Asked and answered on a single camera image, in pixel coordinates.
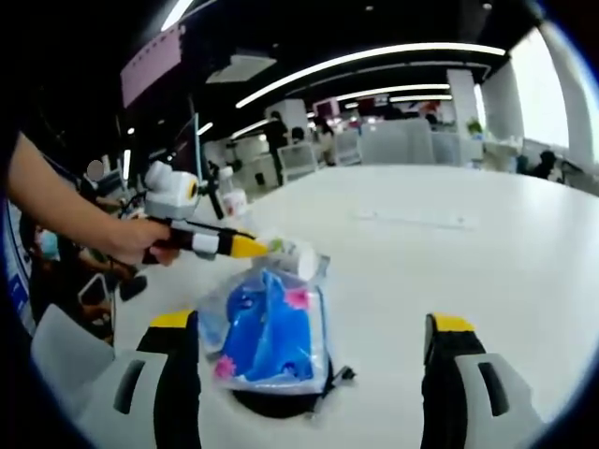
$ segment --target wall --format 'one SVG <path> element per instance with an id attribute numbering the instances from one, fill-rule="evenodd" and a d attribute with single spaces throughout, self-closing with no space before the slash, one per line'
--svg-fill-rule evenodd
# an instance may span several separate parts
<path id="1" fill-rule="evenodd" d="M 524 136 L 568 147 L 562 86 L 545 40 L 534 28 L 510 51 L 518 85 Z"/>
<path id="2" fill-rule="evenodd" d="M 499 139 L 524 137 L 524 124 L 511 61 L 507 62 L 481 86 L 487 129 Z"/>
<path id="3" fill-rule="evenodd" d="M 308 131 L 308 118 L 306 117 L 306 107 L 303 100 L 285 100 L 269 106 L 264 111 L 265 118 L 270 118 L 270 113 L 274 110 L 281 113 L 283 122 L 291 131 L 291 128 L 296 126 L 303 129 L 305 132 Z"/>
<path id="4" fill-rule="evenodd" d="M 418 112 L 420 117 L 424 118 L 426 114 L 432 113 L 441 123 L 453 123 L 456 121 L 456 110 L 451 101 L 439 101 L 436 110 L 430 110 L 428 107 L 431 101 L 415 101 L 392 103 L 393 108 L 399 109 L 402 112 Z"/>
<path id="5" fill-rule="evenodd" d="M 202 143 L 202 151 L 206 159 L 213 161 L 216 165 L 223 167 L 226 165 L 226 142 L 228 138 L 221 140 L 211 140 Z"/>
<path id="6" fill-rule="evenodd" d="M 244 164 L 254 161 L 263 152 L 269 152 L 269 144 L 258 137 L 240 138 L 237 140 L 235 153 Z"/>
<path id="7" fill-rule="evenodd" d="M 456 111 L 456 125 L 458 134 L 462 138 L 470 138 L 467 123 L 478 119 L 475 98 L 475 80 L 470 70 L 447 70 L 447 80 L 451 86 L 453 105 Z"/>
<path id="8" fill-rule="evenodd" d="M 599 162 L 599 89 L 577 49 L 554 24 L 541 25 L 562 86 L 568 118 L 569 157 L 588 168 Z"/>

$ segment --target white pillar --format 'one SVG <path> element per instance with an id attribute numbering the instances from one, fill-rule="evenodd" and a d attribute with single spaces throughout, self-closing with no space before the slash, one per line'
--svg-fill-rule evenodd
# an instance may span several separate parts
<path id="1" fill-rule="evenodd" d="M 306 106 L 303 100 L 284 100 L 266 108 L 264 114 L 267 119 L 270 118 L 270 113 L 274 110 L 281 114 L 283 123 L 289 131 L 297 126 L 303 129 L 304 132 L 308 132 L 308 118 L 306 117 Z"/>
<path id="2" fill-rule="evenodd" d="M 447 80 L 453 96 L 453 105 L 456 110 L 456 125 L 458 134 L 462 138 L 470 138 L 468 122 L 478 120 L 475 98 L 475 80 L 470 70 L 447 70 Z"/>
<path id="3" fill-rule="evenodd" d="M 451 123 L 456 121 L 456 109 L 452 101 L 442 101 L 439 106 L 441 112 L 441 121 L 443 123 Z"/>
<path id="4" fill-rule="evenodd" d="M 487 129 L 498 139 L 508 140 L 524 137 L 522 108 L 518 95 L 516 74 L 508 61 L 481 85 Z"/>
<path id="5" fill-rule="evenodd" d="M 104 154 L 102 156 L 102 167 L 104 169 L 103 170 L 104 176 L 108 175 L 110 173 L 110 159 L 107 154 Z"/>
<path id="6" fill-rule="evenodd" d="M 562 85 L 545 39 L 533 28 L 510 51 L 524 136 L 553 147 L 569 145 L 568 114 Z"/>
<path id="7" fill-rule="evenodd" d="M 568 157 L 588 169 L 594 164 L 595 154 L 599 155 L 599 108 L 593 98 L 592 72 L 555 25 L 544 23 L 540 31 L 562 86 L 568 118 Z"/>

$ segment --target human hand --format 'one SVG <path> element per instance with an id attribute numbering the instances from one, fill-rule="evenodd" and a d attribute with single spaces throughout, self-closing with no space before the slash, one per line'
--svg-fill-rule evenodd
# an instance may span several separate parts
<path id="1" fill-rule="evenodd" d="M 110 231 L 107 254 L 127 264 L 140 264 L 146 250 L 166 267 L 179 256 L 179 250 L 153 246 L 158 240 L 168 240 L 170 228 L 150 220 L 118 220 Z"/>
<path id="2" fill-rule="evenodd" d="M 110 305 L 106 304 L 106 302 L 102 302 L 97 305 L 83 305 L 83 316 L 89 320 L 94 321 L 97 319 L 104 319 L 104 315 L 111 316 L 112 311 L 110 309 Z"/>
<path id="3" fill-rule="evenodd" d="M 133 273 L 124 265 L 115 264 L 112 268 L 114 273 L 123 281 L 129 281 L 133 278 Z"/>

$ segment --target person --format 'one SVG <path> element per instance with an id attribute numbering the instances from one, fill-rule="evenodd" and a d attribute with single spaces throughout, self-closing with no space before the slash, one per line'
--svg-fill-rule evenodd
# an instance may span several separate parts
<path id="1" fill-rule="evenodd" d="M 397 107 L 393 105 L 393 103 L 387 103 L 379 110 L 380 115 L 382 115 L 386 121 L 404 120 L 409 118 L 407 114 L 403 112 L 402 108 L 399 107 L 399 105 L 397 105 Z"/>
<path id="2" fill-rule="evenodd" d="M 269 142 L 269 152 L 272 155 L 274 171 L 277 173 L 277 181 L 279 185 L 283 185 L 283 164 L 281 164 L 278 150 L 287 144 L 287 127 L 283 123 L 279 111 L 274 110 L 270 114 L 270 121 L 264 128 L 264 134 Z"/>
<path id="3" fill-rule="evenodd" d="M 141 263 L 144 252 L 149 250 L 168 266 L 179 253 L 153 246 L 156 241 L 169 238 L 168 226 L 149 220 L 119 220 L 79 196 L 24 134 L 17 136 L 8 163 L 7 193 L 19 209 L 43 228 L 124 264 Z"/>
<path id="4" fill-rule="evenodd" d="M 36 325 L 50 304 L 55 304 L 76 323 L 100 339 L 111 343 L 110 324 L 97 326 L 94 320 L 103 321 L 110 316 L 110 305 L 105 298 L 95 305 L 79 303 L 76 292 L 70 288 L 70 271 L 60 260 L 57 236 L 43 229 L 26 214 L 21 215 L 19 234 L 22 246 L 31 258 L 29 299 Z"/>
<path id="5" fill-rule="evenodd" d="M 322 156 L 329 167 L 334 167 L 335 133 L 333 133 L 332 128 L 322 117 L 314 117 L 314 124 L 316 125 L 316 135 L 318 137 L 318 142 L 320 143 Z"/>
<path id="6" fill-rule="evenodd" d="M 109 291 L 113 291 L 120 281 L 130 281 L 137 272 L 133 267 L 109 261 L 101 252 L 84 248 L 64 236 L 58 236 L 58 252 L 62 264 L 71 273 L 71 282 L 77 290 L 81 290 L 96 273 L 101 273 Z"/>
<path id="7" fill-rule="evenodd" d="M 291 142 L 293 142 L 294 144 L 300 143 L 303 142 L 305 138 L 306 134 L 303 132 L 303 129 L 301 129 L 299 126 L 291 128 Z"/>
<path id="8" fill-rule="evenodd" d="M 531 176 L 535 178 L 540 178 L 542 180 L 548 180 L 551 171 L 555 167 L 555 161 L 557 158 L 555 157 L 555 153 L 550 150 L 545 150 L 541 153 L 541 163 L 533 168 L 529 173 Z"/>
<path id="9" fill-rule="evenodd" d="M 437 120 L 437 116 L 434 115 L 432 112 L 428 112 L 424 118 L 426 119 L 427 122 L 429 122 L 430 126 L 435 126 L 437 124 L 439 124 L 439 120 Z"/>

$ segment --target table surface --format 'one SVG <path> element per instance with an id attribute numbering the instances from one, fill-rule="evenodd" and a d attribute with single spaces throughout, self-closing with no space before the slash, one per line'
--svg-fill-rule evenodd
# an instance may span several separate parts
<path id="1" fill-rule="evenodd" d="M 276 421 L 215 388 L 200 355 L 203 447 L 419 447 L 430 311 L 471 321 L 487 351 L 501 354 L 532 387 L 545 421 L 592 361 L 599 334 L 594 196 L 464 168 L 343 167 L 259 199 L 253 214 L 259 225 L 331 256 L 331 349 L 337 366 L 351 366 L 358 377 L 325 400 L 315 421 Z M 135 348 L 156 315 L 194 307 L 248 266 L 187 253 L 171 268 L 148 268 L 149 288 L 118 305 L 117 351 Z"/>

